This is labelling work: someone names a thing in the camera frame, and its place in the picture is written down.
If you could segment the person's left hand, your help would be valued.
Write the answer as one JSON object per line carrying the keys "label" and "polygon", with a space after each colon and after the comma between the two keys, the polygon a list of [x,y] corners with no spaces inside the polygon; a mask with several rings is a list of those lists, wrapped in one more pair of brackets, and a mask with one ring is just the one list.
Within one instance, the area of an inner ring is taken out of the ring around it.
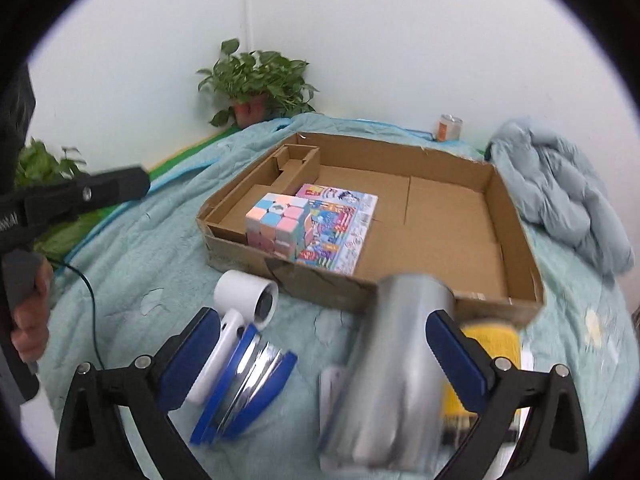
{"label": "person's left hand", "polygon": [[11,340],[25,363],[38,361],[47,348],[52,275],[52,266],[43,259],[35,276],[34,291],[13,312],[15,328]]}

